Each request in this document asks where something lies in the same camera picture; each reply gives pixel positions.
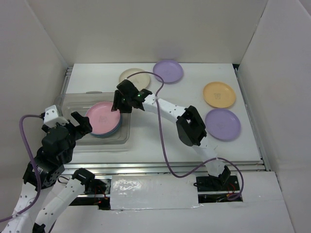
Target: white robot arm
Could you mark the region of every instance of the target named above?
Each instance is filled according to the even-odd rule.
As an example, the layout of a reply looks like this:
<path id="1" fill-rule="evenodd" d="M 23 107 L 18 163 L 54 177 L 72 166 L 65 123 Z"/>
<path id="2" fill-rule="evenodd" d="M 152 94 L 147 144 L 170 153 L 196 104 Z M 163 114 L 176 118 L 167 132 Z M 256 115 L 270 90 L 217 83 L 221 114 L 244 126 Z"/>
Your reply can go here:
<path id="1" fill-rule="evenodd" d="M 178 121 L 178 117 L 182 116 L 185 113 L 185 107 L 174 105 L 163 99 L 157 100 L 160 106 L 161 117 L 169 120 L 174 124 Z M 155 94 L 148 95 L 145 98 L 145 101 L 142 103 L 142 106 L 146 112 L 152 112 L 157 114 Z M 197 152 L 202 161 L 217 157 L 216 152 L 210 148 L 207 137 L 203 137 L 200 146 L 193 145 L 192 148 Z M 225 164 L 220 160 L 211 161 L 209 163 L 206 163 L 205 166 L 208 170 L 208 173 L 211 176 L 216 177 L 221 175 L 225 169 Z"/>
<path id="2" fill-rule="evenodd" d="M 161 117 L 176 124 L 179 139 L 185 145 L 193 147 L 202 161 L 217 157 L 216 152 L 208 144 L 205 124 L 193 106 L 185 108 L 162 99 L 156 99 L 155 94 L 149 90 L 138 91 L 131 81 L 125 79 L 117 86 L 112 110 L 130 113 L 134 107 L 158 114 L 156 100 L 159 104 Z M 205 166 L 209 176 L 215 177 L 220 185 L 224 184 L 230 176 L 230 170 L 220 160 L 211 161 Z"/>
<path id="3" fill-rule="evenodd" d="M 28 164 L 23 176 L 22 192 L 14 209 L 13 215 L 0 221 L 10 219 L 3 233 L 44 233 L 49 232 L 56 218 L 84 190 L 89 190 L 95 181 L 95 176 L 85 169 L 75 172 L 67 187 L 44 209 L 42 204 L 52 190 L 57 178 L 62 174 L 64 164 L 72 159 L 76 140 L 92 132 L 87 117 L 77 112 L 71 114 L 80 125 L 74 126 L 65 118 L 58 108 L 53 105 L 41 115 L 44 119 L 44 130 L 47 134 L 42 139 L 42 147 L 37 151 L 35 165 L 38 170 L 41 191 L 38 193 L 38 182 L 34 167 Z"/>

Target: white cardboard wall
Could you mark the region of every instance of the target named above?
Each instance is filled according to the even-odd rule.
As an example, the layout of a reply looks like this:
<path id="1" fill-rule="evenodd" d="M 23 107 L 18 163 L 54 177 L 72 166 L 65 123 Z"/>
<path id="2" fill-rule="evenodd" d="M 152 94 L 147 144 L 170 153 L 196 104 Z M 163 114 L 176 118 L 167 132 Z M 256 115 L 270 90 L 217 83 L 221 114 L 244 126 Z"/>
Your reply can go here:
<path id="1" fill-rule="evenodd" d="M 240 63 L 267 0 L 28 0 L 70 64 Z"/>
<path id="2" fill-rule="evenodd" d="M 304 8 L 309 12 L 309 15 L 311 15 L 311 1 L 310 0 L 300 0 L 300 2 L 304 6 Z"/>
<path id="3" fill-rule="evenodd" d="M 311 16 L 269 0 L 239 73 L 296 232 L 309 232 Z"/>
<path id="4" fill-rule="evenodd" d="M 65 68 L 24 1 L 1 0 L 0 6 L 0 218 L 3 218 L 12 213 L 29 162 L 19 134 L 19 118 L 24 114 L 40 114 L 53 103 L 60 92 Z M 43 136 L 41 126 L 40 119 L 25 121 L 25 132 L 34 153 Z"/>

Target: pink plate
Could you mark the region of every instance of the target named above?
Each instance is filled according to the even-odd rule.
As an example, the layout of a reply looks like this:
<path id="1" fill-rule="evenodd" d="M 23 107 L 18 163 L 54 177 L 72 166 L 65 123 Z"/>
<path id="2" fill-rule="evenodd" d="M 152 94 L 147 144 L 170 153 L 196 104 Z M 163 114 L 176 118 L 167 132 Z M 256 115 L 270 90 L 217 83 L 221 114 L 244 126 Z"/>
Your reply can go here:
<path id="1" fill-rule="evenodd" d="M 111 102 L 99 102 L 93 105 L 86 113 L 93 128 L 93 134 L 105 134 L 114 130 L 120 122 L 120 111 L 111 111 Z"/>

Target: cable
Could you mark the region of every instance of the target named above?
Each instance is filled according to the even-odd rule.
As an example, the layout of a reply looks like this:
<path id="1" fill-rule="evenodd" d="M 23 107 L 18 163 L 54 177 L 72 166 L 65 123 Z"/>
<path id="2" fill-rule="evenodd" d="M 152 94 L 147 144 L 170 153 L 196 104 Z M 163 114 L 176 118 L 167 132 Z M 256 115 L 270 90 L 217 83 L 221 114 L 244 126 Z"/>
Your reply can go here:
<path id="1" fill-rule="evenodd" d="M 59 180 L 59 178 L 63 178 L 63 179 L 65 179 L 65 180 L 69 181 L 69 179 L 68 179 L 67 177 L 65 177 L 65 176 L 60 176 L 60 177 L 57 178 L 57 181 L 58 181 L 59 183 L 62 183 L 62 184 L 68 184 L 68 182 L 67 182 L 67 183 L 66 183 L 66 182 L 61 182 L 61 181 Z"/>
<path id="2" fill-rule="evenodd" d="M 108 200 L 108 198 L 106 197 L 106 193 L 105 193 L 105 191 L 100 187 L 100 186 L 97 186 L 101 191 L 102 191 L 102 193 L 103 193 L 103 195 L 104 195 L 104 198 L 105 198 L 105 200 Z"/>
<path id="3" fill-rule="evenodd" d="M 235 190 L 236 190 L 235 186 L 232 183 L 229 183 L 229 185 L 233 187 L 233 192 L 232 193 L 235 193 Z"/>
<path id="4" fill-rule="evenodd" d="M 52 232 L 53 227 L 54 227 L 54 225 L 55 225 L 56 221 L 57 221 L 57 220 L 55 220 L 55 222 L 54 222 L 54 223 L 53 223 L 53 225 L 51 226 L 51 228 L 50 228 L 50 230 L 49 230 L 49 233 L 51 233 L 51 232 Z"/>
<path id="5" fill-rule="evenodd" d="M 24 145 L 26 147 L 26 150 L 27 150 L 27 153 L 28 153 L 28 156 L 29 156 L 29 159 L 30 159 L 30 163 L 31 165 L 33 166 L 34 168 L 34 171 L 35 171 L 35 178 L 37 180 L 37 195 L 35 196 L 35 199 L 34 201 L 29 205 L 27 206 L 26 208 L 24 208 L 23 210 L 19 211 L 17 213 L 17 215 L 21 215 L 22 213 L 24 213 L 25 211 L 29 210 L 35 203 L 36 201 L 38 200 L 39 196 L 40 196 L 40 192 L 41 192 L 41 179 L 40 179 L 40 175 L 39 175 L 39 172 L 38 172 L 38 169 L 37 169 L 37 165 L 35 163 L 35 159 L 34 159 L 34 156 L 31 152 L 31 149 L 29 147 L 29 144 L 28 144 L 28 141 L 26 139 L 26 135 L 25 135 L 25 132 L 24 132 L 24 127 L 23 127 L 23 121 L 25 118 L 28 118 L 28 117 L 36 117 L 36 118 L 41 118 L 41 116 L 38 116 L 38 115 L 24 115 L 21 117 L 21 119 L 19 120 L 19 131 L 20 131 L 20 135 L 21 135 L 21 138 L 24 142 Z M 7 220 L 10 220 L 12 219 L 13 216 L 9 216 L 9 217 L 6 217 L 6 218 L 3 218 L 3 219 L 0 219 L 0 222 L 5 222 Z"/>
<path id="6" fill-rule="evenodd" d="M 157 99 L 158 93 L 160 92 L 160 90 L 161 90 L 161 89 L 163 88 L 163 86 L 164 86 L 164 80 L 163 80 L 163 78 L 162 78 L 160 75 L 155 74 L 155 73 L 153 73 L 153 72 L 148 72 L 148 71 L 142 71 L 142 72 L 137 72 L 137 73 L 131 74 L 130 76 L 127 77 L 127 79 L 130 78 L 130 77 L 132 77 L 132 76 L 134 76 L 134 75 L 143 74 L 143 73 L 153 74 L 153 75 L 157 76 L 158 78 L 160 78 L 161 81 L 162 81 L 161 87 L 160 87 L 160 88 L 156 91 L 156 93 L 155 93 L 155 97 L 156 97 L 156 98 L 155 98 L 155 101 L 156 101 L 156 107 L 157 107 L 157 116 L 158 116 L 159 131 L 160 131 L 160 140 L 161 140 L 161 145 L 162 145 L 164 160 L 165 160 L 165 163 L 166 163 L 166 165 L 167 165 L 169 171 L 171 172 L 171 174 L 172 174 L 173 176 L 177 177 L 177 178 L 184 178 L 184 177 L 186 177 L 186 176 L 192 174 L 193 172 L 195 172 L 197 169 L 199 169 L 200 167 L 204 166 L 204 165 L 205 165 L 206 163 L 208 163 L 208 162 L 211 162 L 211 161 L 217 160 L 217 159 L 223 160 L 223 161 L 225 161 L 225 162 L 231 164 L 231 165 L 238 171 L 239 175 L 241 176 L 241 181 L 242 181 L 242 185 L 241 185 L 240 192 L 239 192 L 239 193 L 234 193 L 234 194 L 230 195 L 230 196 L 228 197 L 228 200 L 235 200 L 235 199 L 239 198 L 239 197 L 241 196 L 241 194 L 242 194 L 243 189 L 244 189 L 244 178 L 243 178 L 243 175 L 242 175 L 241 171 L 238 169 L 238 167 L 237 167 L 235 164 L 233 164 L 231 161 L 227 160 L 227 159 L 220 158 L 220 157 L 208 159 L 208 160 L 204 161 L 203 163 L 201 163 L 200 165 L 198 165 L 197 167 L 195 167 L 195 168 L 192 169 L 190 172 L 188 172 L 188 173 L 186 173 L 186 174 L 184 174 L 184 175 L 177 175 L 177 174 L 173 171 L 173 169 L 172 169 L 171 166 L 170 166 L 170 163 L 169 163 L 169 160 L 168 160 L 168 158 L 167 158 L 166 151 L 165 151 L 165 144 L 164 144 L 163 131 L 162 131 L 162 122 L 161 122 L 160 104 L 159 104 L 158 99 Z"/>

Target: white table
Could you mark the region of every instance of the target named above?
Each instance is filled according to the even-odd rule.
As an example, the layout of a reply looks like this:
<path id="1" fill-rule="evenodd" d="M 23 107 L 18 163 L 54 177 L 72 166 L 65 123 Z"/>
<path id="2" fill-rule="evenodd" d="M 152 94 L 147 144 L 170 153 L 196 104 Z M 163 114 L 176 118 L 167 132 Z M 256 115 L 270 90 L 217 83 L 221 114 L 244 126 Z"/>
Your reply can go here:
<path id="1" fill-rule="evenodd" d="M 137 64 L 75 64 L 66 93 L 88 91 L 114 92 L 120 74 L 129 68 L 152 71 L 153 63 Z M 240 119 L 242 131 L 231 142 L 222 142 L 207 134 L 210 144 L 220 157 L 234 162 L 257 163 L 260 161 L 251 124 L 242 99 L 242 94 L 231 64 L 187 64 L 182 63 L 183 79 L 175 84 L 167 84 L 159 93 L 160 98 L 180 106 L 195 106 L 201 117 L 212 110 L 203 99 L 203 88 L 213 81 L 230 85 L 236 93 L 236 102 L 230 111 Z M 160 87 L 160 82 L 151 77 L 147 89 L 152 92 Z M 171 162 L 199 162 L 192 148 L 180 142 L 176 126 L 163 119 L 165 146 Z M 76 147 L 72 163 L 162 163 L 164 162 L 158 133 L 156 115 L 133 109 L 130 137 L 123 145 L 103 147 Z"/>

